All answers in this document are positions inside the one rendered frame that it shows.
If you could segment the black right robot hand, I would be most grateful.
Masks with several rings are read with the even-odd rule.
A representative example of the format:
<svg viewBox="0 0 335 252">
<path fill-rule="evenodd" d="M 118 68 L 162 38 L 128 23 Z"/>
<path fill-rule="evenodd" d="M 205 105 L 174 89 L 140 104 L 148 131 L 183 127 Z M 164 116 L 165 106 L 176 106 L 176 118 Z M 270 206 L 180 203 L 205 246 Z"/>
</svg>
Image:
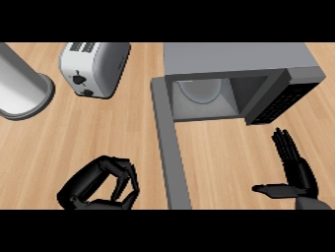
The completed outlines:
<svg viewBox="0 0 335 252">
<path fill-rule="evenodd" d="M 287 182 L 254 185 L 251 191 L 264 194 L 270 199 L 296 197 L 315 199 L 318 196 L 316 180 L 309 164 L 299 155 L 288 131 L 276 128 L 272 134 L 272 141 L 282 163 Z"/>
</svg>

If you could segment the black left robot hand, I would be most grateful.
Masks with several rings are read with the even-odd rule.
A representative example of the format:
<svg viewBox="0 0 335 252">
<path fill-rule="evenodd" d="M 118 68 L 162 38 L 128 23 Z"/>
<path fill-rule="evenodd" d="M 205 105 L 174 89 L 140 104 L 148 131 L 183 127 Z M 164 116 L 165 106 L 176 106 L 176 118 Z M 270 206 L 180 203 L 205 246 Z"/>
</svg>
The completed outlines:
<svg viewBox="0 0 335 252">
<path fill-rule="evenodd" d="M 87 201 L 109 175 L 116 178 L 111 199 Z M 134 167 L 128 159 L 99 156 L 65 182 L 56 201 L 63 210 L 128 210 L 137 193 Z"/>
</svg>

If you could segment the silver toaster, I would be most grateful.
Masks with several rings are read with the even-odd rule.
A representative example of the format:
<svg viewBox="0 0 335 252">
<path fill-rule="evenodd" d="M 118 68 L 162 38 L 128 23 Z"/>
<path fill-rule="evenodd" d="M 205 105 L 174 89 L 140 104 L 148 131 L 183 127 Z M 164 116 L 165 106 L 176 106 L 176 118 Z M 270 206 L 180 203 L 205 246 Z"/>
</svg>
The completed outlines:
<svg viewBox="0 0 335 252">
<path fill-rule="evenodd" d="M 78 96 L 108 99 L 121 79 L 127 42 L 66 42 L 57 59 L 60 75 Z"/>
</svg>

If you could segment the grey microwave door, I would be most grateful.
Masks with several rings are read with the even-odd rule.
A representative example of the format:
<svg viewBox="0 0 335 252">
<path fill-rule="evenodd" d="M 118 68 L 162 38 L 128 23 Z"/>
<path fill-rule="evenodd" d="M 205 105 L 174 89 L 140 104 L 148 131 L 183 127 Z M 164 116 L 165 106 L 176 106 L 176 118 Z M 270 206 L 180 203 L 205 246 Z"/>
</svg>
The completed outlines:
<svg viewBox="0 0 335 252">
<path fill-rule="evenodd" d="M 179 153 L 173 116 L 164 78 L 152 78 L 149 82 L 158 150 L 164 178 L 167 208 L 189 210 L 190 198 L 185 179 L 185 170 Z"/>
</svg>

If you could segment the grey paper towel holder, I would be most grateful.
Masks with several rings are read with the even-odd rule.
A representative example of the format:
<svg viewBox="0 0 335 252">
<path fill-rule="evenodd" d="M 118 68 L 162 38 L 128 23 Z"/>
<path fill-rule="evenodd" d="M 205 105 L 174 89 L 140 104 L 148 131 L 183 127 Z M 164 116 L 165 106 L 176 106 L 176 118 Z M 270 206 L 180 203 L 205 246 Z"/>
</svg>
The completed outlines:
<svg viewBox="0 0 335 252">
<path fill-rule="evenodd" d="M 44 110 L 44 108 L 47 107 L 47 105 L 51 101 L 53 94 L 54 94 L 53 81 L 45 74 L 38 73 L 38 75 L 39 75 L 41 79 L 44 80 L 45 87 L 47 87 L 44 98 L 42 98 L 39 104 L 31 110 L 22 112 L 22 113 L 13 114 L 0 108 L 0 116 L 4 117 L 7 120 L 19 121 L 19 120 L 25 120 L 25 119 L 34 117 Z"/>
</svg>

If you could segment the grey microwave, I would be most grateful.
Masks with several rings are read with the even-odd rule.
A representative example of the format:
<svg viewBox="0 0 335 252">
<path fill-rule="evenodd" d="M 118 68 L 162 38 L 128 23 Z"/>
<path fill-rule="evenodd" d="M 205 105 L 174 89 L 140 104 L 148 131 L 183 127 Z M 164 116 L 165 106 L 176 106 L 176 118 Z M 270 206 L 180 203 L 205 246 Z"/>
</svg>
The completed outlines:
<svg viewBox="0 0 335 252">
<path fill-rule="evenodd" d="M 270 123 L 324 80 L 300 42 L 167 42 L 164 80 L 179 122 Z"/>
</svg>

